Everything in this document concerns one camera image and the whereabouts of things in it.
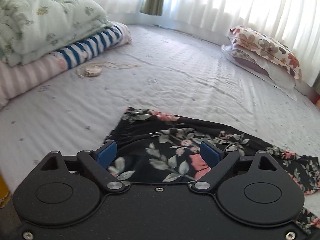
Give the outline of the white lower pillow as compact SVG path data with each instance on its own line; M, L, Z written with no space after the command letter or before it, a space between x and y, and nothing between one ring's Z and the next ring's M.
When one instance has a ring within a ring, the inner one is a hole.
M295 79L285 68L239 45L222 45L221 50L228 61L279 88L291 99L297 101L294 93Z

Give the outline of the black floral pants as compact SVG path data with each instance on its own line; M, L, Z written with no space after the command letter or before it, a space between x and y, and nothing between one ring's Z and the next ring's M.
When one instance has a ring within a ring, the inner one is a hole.
M118 152L109 166L128 182L183 182L199 180L210 171L201 157L207 143L218 150L235 150L242 156L271 155L305 195L319 191L319 161L298 155L231 126L129 107L116 128L104 139L115 141Z

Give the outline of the mint green floral comforter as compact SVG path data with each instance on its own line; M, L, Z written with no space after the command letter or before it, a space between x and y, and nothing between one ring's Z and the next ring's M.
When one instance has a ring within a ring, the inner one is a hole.
M93 0L1 0L1 61L31 63L109 25Z

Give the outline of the floral pillow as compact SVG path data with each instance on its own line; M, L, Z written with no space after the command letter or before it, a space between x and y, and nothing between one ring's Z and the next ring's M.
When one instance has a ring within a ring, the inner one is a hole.
M246 48L259 57L283 67L294 79L302 81L299 60L290 48L274 38L243 26L231 28L228 38L232 44Z

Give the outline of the white sheer curtain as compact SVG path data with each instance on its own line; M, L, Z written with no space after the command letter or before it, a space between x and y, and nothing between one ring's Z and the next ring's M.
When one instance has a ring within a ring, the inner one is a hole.
M291 48L303 80L319 75L319 0L164 0L160 16L141 12L145 0L94 0L112 21L180 30L216 44L236 25L253 28Z

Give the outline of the yellow cloth on floor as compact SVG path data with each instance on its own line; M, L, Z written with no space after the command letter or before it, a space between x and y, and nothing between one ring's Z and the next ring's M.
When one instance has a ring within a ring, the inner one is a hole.
M11 193L2 177L0 175L0 208L4 208L11 200Z

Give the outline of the beige corded controller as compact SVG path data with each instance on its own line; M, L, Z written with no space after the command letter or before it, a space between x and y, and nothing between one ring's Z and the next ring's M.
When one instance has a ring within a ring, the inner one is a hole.
M102 74L104 68L108 69L131 69L139 67L139 64L113 63L113 62L88 62L77 67L76 74L80 78L98 77Z

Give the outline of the pink striped folded quilt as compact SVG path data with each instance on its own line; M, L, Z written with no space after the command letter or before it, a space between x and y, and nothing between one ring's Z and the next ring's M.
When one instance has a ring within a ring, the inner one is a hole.
M103 31L46 54L26 65L9 67L1 62L1 108L9 100L24 94L49 79L77 67L108 49L131 43L129 28L118 22Z

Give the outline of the grey patterned bed sheet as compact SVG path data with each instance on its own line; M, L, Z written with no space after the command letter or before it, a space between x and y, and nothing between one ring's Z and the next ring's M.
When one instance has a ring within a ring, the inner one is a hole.
M219 46L132 25L132 43L103 53L97 77L68 70L1 110L1 174L14 190L52 150L98 148L128 107L218 122L301 155L319 156L319 110L229 62Z

